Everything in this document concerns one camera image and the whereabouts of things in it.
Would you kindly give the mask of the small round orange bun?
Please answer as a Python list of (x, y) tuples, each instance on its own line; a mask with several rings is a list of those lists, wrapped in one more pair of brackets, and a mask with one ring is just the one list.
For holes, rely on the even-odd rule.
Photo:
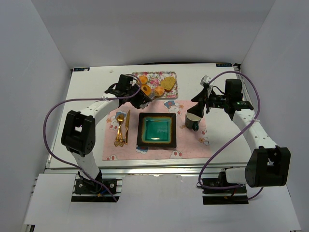
[(155, 89), (154, 89), (154, 94), (156, 97), (161, 97), (165, 92), (165, 89), (162, 87), (162, 86), (157, 86)]

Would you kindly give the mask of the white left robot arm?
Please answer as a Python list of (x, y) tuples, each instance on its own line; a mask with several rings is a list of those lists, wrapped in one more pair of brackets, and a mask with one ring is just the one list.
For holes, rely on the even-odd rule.
[(133, 75), (120, 75), (102, 100), (94, 102), (81, 111), (69, 111), (66, 116), (61, 143), (73, 155), (81, 168), (79, 177), (92, 186), (102, 180), (92, 150), (96, 141), (96, 125), (111, 111), (129, 102), (137, 109), (144, 109), (154, 98), (161, 95), (159, 90), (146, 93), (141, 80)]

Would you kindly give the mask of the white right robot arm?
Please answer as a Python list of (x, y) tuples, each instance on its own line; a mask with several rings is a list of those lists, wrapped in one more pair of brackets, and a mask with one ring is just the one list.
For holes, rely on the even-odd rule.
[(246, 167), (222, 169), (216, 182), (202, 186), (223, 190), (243, 185), (251, 188), (286, 185), (291, 153), (288, 148), (278, 146), (255, 118), (253, 106), (243, 100), (242, 82), (227, 79), (221, 95), (213, 91), (210, 77), (204, 76), (201, 85), (202, 91), (191, 100), (195, 105), (186, 112), (186, 127), (197, 131), (204, 114), (211, 108), (224, 109), (240, 129), (252, 153)]

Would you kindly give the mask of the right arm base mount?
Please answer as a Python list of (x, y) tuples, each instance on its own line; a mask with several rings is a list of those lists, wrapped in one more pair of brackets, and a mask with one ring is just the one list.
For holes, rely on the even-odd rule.
[(202, 200), (204, 205), (237, 205), (248, 204), (247, 189), (245, 186), (237, 187), (230, 184), (226, 179), (226, 169), (222, 169), (215, 178), (202, 178), (197, 187), (202, 189)]

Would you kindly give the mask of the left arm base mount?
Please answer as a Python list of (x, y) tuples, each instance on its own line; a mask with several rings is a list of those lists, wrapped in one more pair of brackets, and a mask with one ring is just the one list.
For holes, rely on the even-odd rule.
[(115, 203), (120, 198), (123, 180), (119, 178), (99, 179), (107, 188), (84, 179), (80, 174), (75, 178), (71, 201), (83, 203)]

